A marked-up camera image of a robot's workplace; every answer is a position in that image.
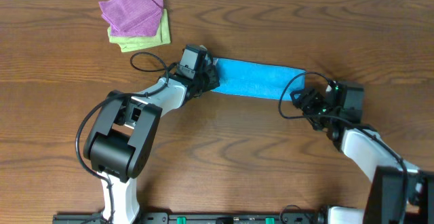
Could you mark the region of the blue microfiber cloth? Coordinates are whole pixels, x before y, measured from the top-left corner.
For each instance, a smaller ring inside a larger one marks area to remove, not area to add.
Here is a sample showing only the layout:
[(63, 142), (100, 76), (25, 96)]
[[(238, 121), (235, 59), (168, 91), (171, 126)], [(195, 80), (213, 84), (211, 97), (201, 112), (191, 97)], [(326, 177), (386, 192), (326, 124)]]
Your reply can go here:
[(270, 64), (259, 64), (228, 58), (215, 58), (220, 85), (215, 92), (290, 100), (290, 92), (304, 88), (304, 70)]

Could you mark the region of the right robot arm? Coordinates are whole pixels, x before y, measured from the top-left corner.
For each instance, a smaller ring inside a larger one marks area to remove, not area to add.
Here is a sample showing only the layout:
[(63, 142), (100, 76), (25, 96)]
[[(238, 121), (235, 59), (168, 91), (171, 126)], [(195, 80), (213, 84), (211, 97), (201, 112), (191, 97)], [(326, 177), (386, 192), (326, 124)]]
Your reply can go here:
[(361, 122), (363, 88), (329, 86), (290, 94), (315, 130), (325, 129), (335, 148), (371, 182), (363, 209), (328, 207), (319, 223), (432, 223), (433, 173), (405, 161), (373, 127)]

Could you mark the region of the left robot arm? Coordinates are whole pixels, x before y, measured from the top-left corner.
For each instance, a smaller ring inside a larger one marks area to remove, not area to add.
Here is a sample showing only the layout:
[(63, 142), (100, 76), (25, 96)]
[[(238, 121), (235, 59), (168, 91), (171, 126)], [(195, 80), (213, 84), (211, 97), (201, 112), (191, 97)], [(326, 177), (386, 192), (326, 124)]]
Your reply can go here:
[(149, 159), (160, 119), (220, 85), (211, 58), (182, 60), (160, 71), (157, 83), (141, 92), (110, 92), (77, 131), (77, 158), (103, 185), (101, 223), (136, 221), (140, 212), (136, 179)]

